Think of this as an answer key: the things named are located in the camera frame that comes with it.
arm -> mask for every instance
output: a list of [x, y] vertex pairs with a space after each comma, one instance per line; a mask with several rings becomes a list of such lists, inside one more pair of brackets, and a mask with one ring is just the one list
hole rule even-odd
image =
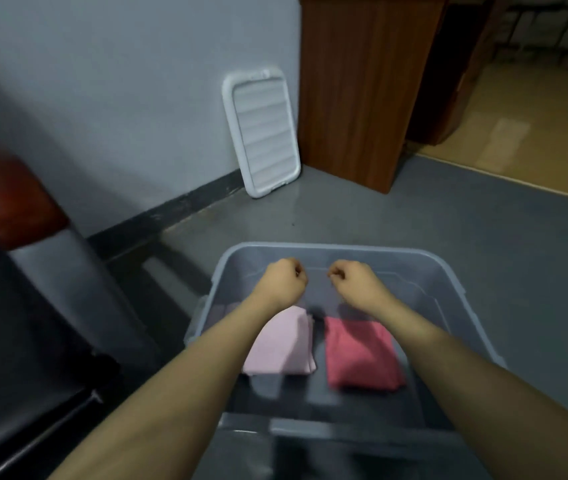
[[495, 478], [568, 478], [568, 411], [395, 298], [366, 264], [328, 272], [341, 296], [377, 318], [406, 352]]
[[269, 265], [238, 308], [121, 404], [49, 480], [190, 478], [253, 342], [306, 283], [293, 258]]

glossy brown armrest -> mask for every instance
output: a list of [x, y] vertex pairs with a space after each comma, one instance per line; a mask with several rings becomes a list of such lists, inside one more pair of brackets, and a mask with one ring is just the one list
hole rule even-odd
[[21, 248], [69, 224], [64, 211], [21, 161], [0, 160], [0, 247]]

yellow floor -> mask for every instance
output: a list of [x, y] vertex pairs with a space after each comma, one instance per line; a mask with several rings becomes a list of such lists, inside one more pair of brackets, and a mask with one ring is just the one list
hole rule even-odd
[[568, 194], [568, 69], [491, 64], [460, 128], [438, 146], [409, 148]]

person's right arm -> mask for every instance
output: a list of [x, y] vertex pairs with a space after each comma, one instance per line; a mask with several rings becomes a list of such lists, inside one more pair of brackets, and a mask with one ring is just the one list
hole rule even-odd
[[366, 264], [335, 262], [344, 300], [378, 319], [490, 473], [567, 479], [568, 411], [395, 298]]

folded cloth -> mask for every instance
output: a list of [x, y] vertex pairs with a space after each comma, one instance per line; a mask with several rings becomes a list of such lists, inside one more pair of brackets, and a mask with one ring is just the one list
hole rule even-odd
[[332, 317], [324, 323], [329, 387], [393, 391], [406, 384], [392, 336], [381, 323]]
[[308, 375], [317, 369], [312, 358], [312, 317], [291, 306], [272, 317], [257, 336], [242, 372]]

